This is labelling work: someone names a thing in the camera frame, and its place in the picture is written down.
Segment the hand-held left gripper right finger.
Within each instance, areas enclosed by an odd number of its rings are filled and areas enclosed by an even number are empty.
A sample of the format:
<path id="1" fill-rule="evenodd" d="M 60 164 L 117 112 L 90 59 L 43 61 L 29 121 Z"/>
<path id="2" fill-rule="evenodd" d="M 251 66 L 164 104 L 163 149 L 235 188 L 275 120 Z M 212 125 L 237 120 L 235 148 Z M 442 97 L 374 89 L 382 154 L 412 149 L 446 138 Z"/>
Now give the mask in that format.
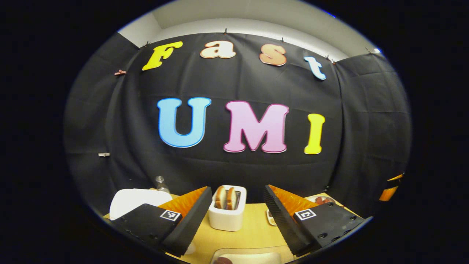
<path id="1" fill-rule="evenodd" d="M 334 202 L 318 204 L 268 184 L 263 199 L 292 254 L 324 251 L 367 224 Z"/>

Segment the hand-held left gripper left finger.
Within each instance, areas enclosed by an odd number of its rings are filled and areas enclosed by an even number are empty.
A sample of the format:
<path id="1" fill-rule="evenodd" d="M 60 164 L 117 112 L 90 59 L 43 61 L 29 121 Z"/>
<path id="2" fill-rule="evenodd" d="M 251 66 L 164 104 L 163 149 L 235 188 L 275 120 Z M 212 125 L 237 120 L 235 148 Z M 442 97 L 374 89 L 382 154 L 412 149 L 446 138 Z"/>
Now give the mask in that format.
<path id="1" fill-rule="evenodd" d="M 211 187 L 202 187 L 158 206 L 143 203 L 110 225 L 148 249 L 181 257 L 211 205 L 211 195 Z"/>

